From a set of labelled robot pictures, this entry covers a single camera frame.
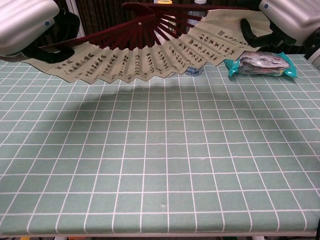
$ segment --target green grid tablecloth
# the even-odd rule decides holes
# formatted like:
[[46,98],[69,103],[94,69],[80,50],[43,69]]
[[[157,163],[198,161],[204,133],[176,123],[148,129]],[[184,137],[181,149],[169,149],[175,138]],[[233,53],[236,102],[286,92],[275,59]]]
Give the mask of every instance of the green grid tablecloth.
[[67,83],[0,61],[0,234],[315,231],[320,73]]

